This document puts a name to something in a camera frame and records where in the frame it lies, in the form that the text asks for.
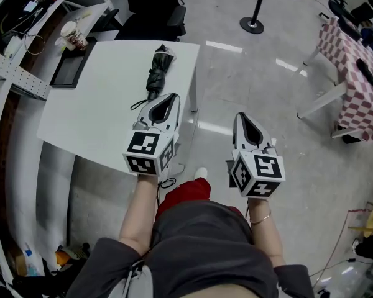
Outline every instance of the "person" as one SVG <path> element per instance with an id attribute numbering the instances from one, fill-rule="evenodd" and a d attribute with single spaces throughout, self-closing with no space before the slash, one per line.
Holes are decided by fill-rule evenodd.
<path id="1" fill-rule="evenodd" d="M 140 175 L 119 239 L 98 240 L 67 298 L 313 298 L 306 266 L 285 263 L 268 202 L 249 199 L 250 228 L 210 201 L 206 178 L 200 168 L 155 217 L 157 178 Z"/>

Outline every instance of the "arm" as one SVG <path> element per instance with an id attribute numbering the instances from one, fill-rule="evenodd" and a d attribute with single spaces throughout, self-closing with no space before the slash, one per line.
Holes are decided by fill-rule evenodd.
<path id="1" fill-rule="evenodd" d="M 119 241 L 140 255 L 148 252 L 155 218 L 157 178 L 138 176 L 136 191 L 124 217 Z"/>
<path id="2" fill-rule="evenodd" d="M 250 222 L 260 222 L 270 213 L 268 202 L 249 199 Z M 275 222 L 270 215 L 263 222 L 251 225 L 255 246 L 268 255 L 273 267 L 285 265 L 283 246 Z"/>

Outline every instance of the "box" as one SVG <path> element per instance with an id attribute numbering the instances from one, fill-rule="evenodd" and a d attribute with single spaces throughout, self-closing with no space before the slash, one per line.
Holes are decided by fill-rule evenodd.
<path id="1" fill-rule="evenodd" d="M 268 199 L 285 181 L 283 158 L 263 154 L 259 150 L 239 151 L 231 176 L 242 196 Z"/>
<path id="2" fill-rule="evenodd" d="M 123 149 L 129 171 L 160 176 L 175 155 L 177 138 L 177 133 L 130 130 Z"/>

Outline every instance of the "black stanchion post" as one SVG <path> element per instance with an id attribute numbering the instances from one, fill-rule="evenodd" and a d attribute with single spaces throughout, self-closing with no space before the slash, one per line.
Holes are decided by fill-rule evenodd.
<path id="1" fill-rule="evenodd" d="M 254 9 L 253 17 L 244 17 L 241 19 L 241 27 L 253 34 L 260 34 L 264 31 L 264 25 L 257 20 L 261 8 L 262 0 L 257 0 L 256 8 Z"/>

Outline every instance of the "table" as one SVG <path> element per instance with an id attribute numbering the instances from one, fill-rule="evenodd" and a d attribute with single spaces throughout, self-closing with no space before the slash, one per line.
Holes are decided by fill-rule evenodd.
<path id="1" fill-rule="evenodd" d="M 177 59 L 166 75 L 162 94 L 180 96 L 180 120 L 189 94 L 197 111 L 195 65 L 199 45 L 126 40 L 98 42 L 89 56 L 75 89 L 52 89 L 47 98 L 37 136 L 75 155 L 128 173 L 122 155 L 127 131 L 146 99 L 145 89 L 154 52 L 161 44 Z"/>
<path id="2" fill-rule="evenodd" d="M 373 140 L 373 86 L 356 66 L 356 60 L 362 58 L 373 74 L 373 51 L 345 34 L 337 20 L 337 17 L 333 17 L 323 26 L 317 48 L 305 64 L 320 52 L 337 67 L 344 81 L 301 110 L 297 116 L 304 118 L 345 94 L 338 118 L 339 125 L 345 129 L 333 132 L 332 138 L 363 131 L 364 140 Z"/>

